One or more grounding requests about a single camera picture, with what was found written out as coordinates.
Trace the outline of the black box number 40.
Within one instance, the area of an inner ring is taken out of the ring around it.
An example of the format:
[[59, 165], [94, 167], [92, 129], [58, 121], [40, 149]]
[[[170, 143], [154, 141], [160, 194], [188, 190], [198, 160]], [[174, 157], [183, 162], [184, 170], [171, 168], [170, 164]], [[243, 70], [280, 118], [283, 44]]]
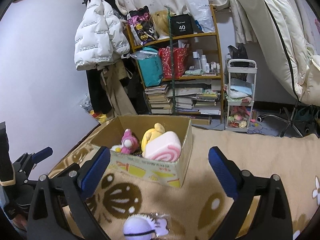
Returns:
[[171, 32], [174, 36], [190, 35], [194, 33], [189, 14], [172, 16], [170, 24]]

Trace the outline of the beige patterned plush rug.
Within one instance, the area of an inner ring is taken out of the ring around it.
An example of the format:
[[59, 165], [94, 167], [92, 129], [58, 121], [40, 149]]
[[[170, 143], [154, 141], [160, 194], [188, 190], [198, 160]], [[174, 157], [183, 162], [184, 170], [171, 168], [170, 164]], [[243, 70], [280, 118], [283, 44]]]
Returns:
[[207, 239], [232, 204], [225, 186], [232, 185], [223, 166], [212, 169], [209, 150], [216, 146], [241, 170], [257, 177], [277, 174], [283, 182], [292, 224], [299, 230], [316, 212], [319, 200], [319, 139], [271, 137], [195, 128], [183, 116], [119, 116], [95, 129], [51, 171], [56, 175], [72, 163], [83, 164], [100, 146], [120, 143], [129, 128], [138, 139], [154, 124], [175, 132], [183, 147], [177, 163], [151, 162], [121, 155], [105, 171], [88, 202], [112, 239], [123, 239], [125, 219], [137, 213], [171, 218], [170, 239]]

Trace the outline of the white plastic bag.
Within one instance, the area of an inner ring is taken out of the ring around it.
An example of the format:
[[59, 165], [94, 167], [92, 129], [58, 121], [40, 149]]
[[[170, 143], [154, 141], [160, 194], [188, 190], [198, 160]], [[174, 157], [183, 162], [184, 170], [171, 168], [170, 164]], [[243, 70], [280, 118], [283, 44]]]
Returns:
[[192, 17], [200, 25], [204, 33], [215, 32], [215, 25], [209, 5], [209, 0], [185, 0]]

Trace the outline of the red gift bag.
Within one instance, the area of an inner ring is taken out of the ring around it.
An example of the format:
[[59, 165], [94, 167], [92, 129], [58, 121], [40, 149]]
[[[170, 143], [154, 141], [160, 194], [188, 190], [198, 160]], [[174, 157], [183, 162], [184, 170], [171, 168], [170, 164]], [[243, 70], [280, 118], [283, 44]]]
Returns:
[[[158, 54], [162, 63], [163, 76], [165, 79], [171, 80], [170, 47], [160, 48]], [[175, 79], [179, 79], [184, 75], [187, 58], [187, 48], [174, 48]]]

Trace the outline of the clear bag with purple item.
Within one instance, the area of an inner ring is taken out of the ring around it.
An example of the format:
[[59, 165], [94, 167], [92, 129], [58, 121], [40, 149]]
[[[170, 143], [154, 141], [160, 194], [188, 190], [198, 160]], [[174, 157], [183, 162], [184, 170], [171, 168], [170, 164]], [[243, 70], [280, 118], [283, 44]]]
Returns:
[[170, 233], [168, 226], [169, 216], [160, 213], [146, 213], [143, 215], [156, 237], [166, 236]]

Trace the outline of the pink bear plush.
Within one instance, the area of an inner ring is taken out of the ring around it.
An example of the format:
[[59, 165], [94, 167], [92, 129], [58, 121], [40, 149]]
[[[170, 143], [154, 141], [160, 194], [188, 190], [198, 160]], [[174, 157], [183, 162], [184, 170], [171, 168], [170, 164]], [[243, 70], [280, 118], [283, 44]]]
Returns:
[[111, 150], [122, 154], [132, 154], [139, 148], [138, 139], [133, 135], [131, 129], [125, 129], [120, 145], [114, 145]]

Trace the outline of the teal shopping bag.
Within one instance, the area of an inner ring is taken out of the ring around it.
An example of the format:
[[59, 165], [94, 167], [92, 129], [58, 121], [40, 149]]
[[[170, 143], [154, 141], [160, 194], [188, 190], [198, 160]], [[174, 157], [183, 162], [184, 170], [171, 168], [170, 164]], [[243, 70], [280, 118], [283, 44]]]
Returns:
[[145, 47], [137, 52], [140, 72], [146, 87], [158, 86], [163, 79], [163, 67], [158, 51]]

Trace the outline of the pink white roll cushion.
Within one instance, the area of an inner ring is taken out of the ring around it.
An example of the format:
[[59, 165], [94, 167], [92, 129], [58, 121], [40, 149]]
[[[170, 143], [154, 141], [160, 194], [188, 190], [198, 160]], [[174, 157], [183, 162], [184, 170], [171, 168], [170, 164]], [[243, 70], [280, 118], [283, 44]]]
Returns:
[[177, 134], [168, 131], [148, 142], [143, 156], [151, 160], [175, 162], [179, 159], [181, 150], [182, 146]]

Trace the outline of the white rolling cart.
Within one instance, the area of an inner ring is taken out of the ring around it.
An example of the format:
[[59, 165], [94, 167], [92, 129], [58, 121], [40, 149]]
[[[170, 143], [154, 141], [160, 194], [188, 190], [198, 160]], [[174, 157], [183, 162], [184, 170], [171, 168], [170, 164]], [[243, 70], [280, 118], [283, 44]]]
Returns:
[[253, 120], [257, 82], [257, 63], [249, 59], [231, 59], [227, 64], [225, 129], [248, 132]]

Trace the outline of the beige hanging coat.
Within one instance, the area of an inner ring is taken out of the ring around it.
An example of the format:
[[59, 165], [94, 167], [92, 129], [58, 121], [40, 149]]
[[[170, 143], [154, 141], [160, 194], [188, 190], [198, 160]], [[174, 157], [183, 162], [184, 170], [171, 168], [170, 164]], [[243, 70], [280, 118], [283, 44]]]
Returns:
[[119, 73], [126, 72], [124, 64], [118, 61], [116, 64], [106, 66], [100, 74], [101, 85], [106, 92], [114, 116], [136, 115], [123, 85], [120, 83]]

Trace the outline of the printed cardboard box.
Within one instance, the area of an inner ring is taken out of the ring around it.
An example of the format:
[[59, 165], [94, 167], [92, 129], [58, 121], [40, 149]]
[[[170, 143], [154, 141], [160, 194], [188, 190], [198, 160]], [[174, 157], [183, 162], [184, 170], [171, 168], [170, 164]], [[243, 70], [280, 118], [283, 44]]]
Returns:
[[[153, 128], [155, 123], [163, 125], [165, 132], [173, 131], [179, 137], [182, 150], [177, 161], [157, 161], [146, 159], [138, 153], [122, 154], [111, 150], [112, 146], [120, 145], [125, 129], [131, 129], [138, 142], [141, 142], [144, 133]], [[180, 188], [193, 148], [191, 120], [186, 116], [174, 115], [119, 116], [102, 126], [91, 143], [96, 147], [106, 146], [110, 149], [110, 168], [139, 179]]]

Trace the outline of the purple haired doll plush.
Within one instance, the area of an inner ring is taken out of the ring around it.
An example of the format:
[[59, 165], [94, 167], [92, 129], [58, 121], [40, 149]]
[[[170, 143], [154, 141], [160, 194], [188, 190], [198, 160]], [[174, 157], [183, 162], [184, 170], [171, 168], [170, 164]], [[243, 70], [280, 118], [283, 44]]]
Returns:
[[141, 216], [131, 216], [124, 223], [123, 235], [127, 240], [151, 240], [154, 234], [155, 230]]

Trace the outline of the yellow dog plush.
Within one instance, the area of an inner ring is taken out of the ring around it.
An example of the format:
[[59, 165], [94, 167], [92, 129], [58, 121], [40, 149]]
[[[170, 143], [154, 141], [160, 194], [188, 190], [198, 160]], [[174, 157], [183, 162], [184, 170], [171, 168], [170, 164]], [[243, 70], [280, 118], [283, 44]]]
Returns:
[[148, 129], [141, 140], [141, 150], [142, 150], [142, 156], [145, 156], [145, 148], [146, 145], [156, 139], [157, 137], [163, 135], [165, 133], [165, 128], [160, 123], [155, 123], [154, 127], [151, 129]]

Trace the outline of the stack of books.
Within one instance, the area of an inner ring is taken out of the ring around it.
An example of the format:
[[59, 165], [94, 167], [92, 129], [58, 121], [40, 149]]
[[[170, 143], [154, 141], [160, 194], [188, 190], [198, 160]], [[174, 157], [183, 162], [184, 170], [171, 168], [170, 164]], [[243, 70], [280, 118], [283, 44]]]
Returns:
[[169, 81], [144, 90], [152, 114], [221, 115], [221, 81], [193, 79]]

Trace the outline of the blonde wig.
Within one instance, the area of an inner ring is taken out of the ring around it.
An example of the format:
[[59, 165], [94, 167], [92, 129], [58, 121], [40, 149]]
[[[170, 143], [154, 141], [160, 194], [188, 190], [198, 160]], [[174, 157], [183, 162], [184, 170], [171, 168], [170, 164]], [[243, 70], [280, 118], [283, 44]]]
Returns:
[[161, 10], [151, 14], [151, 21], [154, 29], [159, 37], [169, 36], [169, 20], [168, 11]]

